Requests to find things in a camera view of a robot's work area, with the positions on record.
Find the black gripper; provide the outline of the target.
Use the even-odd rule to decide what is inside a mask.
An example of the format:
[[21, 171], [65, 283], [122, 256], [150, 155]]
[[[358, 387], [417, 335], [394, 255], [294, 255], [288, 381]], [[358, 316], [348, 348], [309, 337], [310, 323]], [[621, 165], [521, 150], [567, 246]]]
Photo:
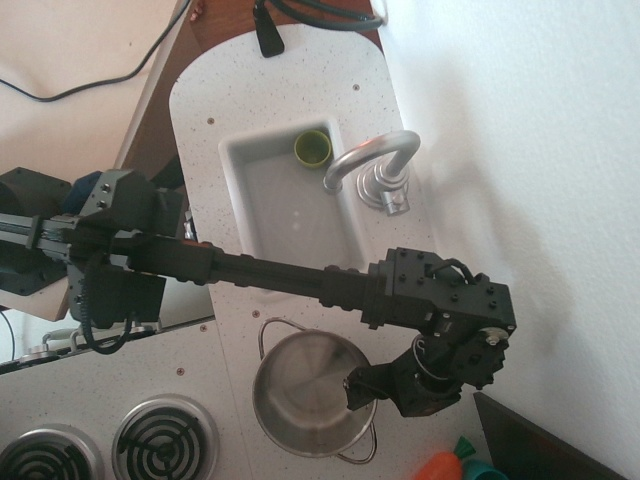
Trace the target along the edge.
[[481, 390], [492, 384], [505, 350], [506, 331], [497, 327], [482, 328], [457, 344], [418, 335], [391, 364], [356, 367], [348, 375], [347, 408], [356, 411], [391, 398], [404, 417], [433, 415], [458, 402], [463, 386]]

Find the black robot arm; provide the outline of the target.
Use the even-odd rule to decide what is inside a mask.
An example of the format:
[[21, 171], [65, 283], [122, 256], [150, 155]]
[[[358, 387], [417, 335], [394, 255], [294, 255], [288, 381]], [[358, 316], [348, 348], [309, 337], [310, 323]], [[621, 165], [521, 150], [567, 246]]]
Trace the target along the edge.
[[405, 417], [428, 416], [482, 388], [501, 369], [516, 320], [507, 286], [460, 261], [397, 248], [366, 272], [313, 269], [232, 255], [175, 236], [181, 196], [132, 170], [76, 183], [16, 168], [1, 177], [1, 287], [28, 296], [66, 279], [70, 311], [86, 337], [115, 323], [159, 316], [165, 281], [228, 282], [358, 310], [370, 328], [413, 329], [396, 360], [358, 367], [347, 405], [391, 400]]

